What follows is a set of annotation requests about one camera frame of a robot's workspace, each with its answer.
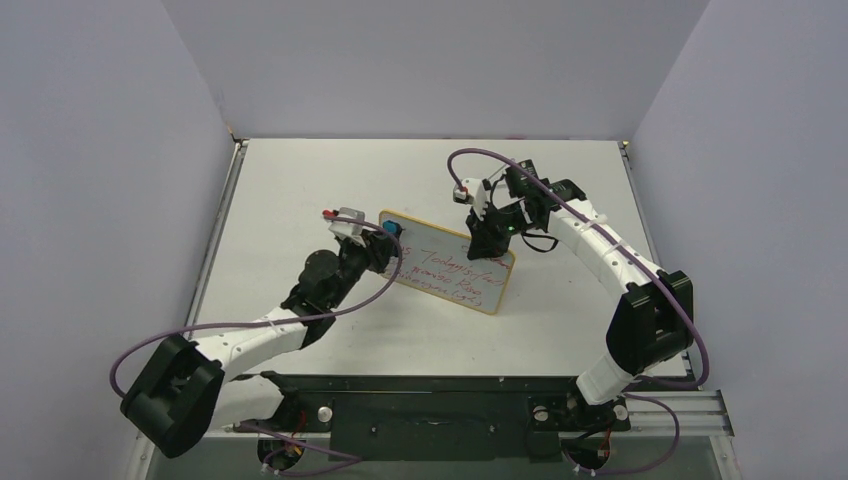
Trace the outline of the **blue whiteboard eraser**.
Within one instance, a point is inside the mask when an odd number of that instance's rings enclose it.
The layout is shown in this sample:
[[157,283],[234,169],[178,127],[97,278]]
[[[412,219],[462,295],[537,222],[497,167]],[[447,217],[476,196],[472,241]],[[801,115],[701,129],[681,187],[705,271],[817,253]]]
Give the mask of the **blue whiteboard eraser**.
[[382,223],[382,228],[394,237],[399,238],[403,232],[403,227],[395,221],[387,220]]

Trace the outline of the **yellow framed whiteboard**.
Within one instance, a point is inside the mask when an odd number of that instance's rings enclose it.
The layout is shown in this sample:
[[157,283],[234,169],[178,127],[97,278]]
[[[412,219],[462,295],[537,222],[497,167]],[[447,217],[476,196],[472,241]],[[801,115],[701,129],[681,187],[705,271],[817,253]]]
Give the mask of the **yellow framed whiteboard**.
[[380,212],[379,223],[400,228],[402,258],[390,261],[386,278],[480,313],[498,312],[516,262],[512,251],[470,260],[468,235],[391,210]]

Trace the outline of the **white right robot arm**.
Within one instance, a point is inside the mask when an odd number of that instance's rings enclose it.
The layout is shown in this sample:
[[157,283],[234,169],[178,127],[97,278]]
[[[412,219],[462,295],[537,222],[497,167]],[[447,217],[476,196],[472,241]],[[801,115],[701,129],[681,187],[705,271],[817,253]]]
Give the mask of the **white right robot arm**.
[[541,230],[568,248],[618,304],[605,336],[606,351],[577,377],[564,400],[566,418],[588,427],[637,378],[678,355],[693,342],[692,285],[682,272],[669,274],[644,259],[606,225],[572,181],[536,175],[530,160],[509,166],[505,183],[512,203],[496,207],[493,182],[466,178],[455,185],[455,202],[469,206],[471,260],[503,256],[512,237]]

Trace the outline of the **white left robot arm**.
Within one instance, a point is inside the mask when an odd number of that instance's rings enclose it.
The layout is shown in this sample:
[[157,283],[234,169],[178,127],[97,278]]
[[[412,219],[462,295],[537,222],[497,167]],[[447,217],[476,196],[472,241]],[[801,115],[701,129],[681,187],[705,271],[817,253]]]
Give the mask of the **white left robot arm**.
[[317,342],[363,274],[381,274],[402,257],[395,233],[365,231],[338,244],[310,254],[288,297],[262,318],[196,339],[180,331],[155,336],[156,349],[122,397],[124,417],[168,458],[210,429],[245,420],[291,427],[298,402],[253,368]]

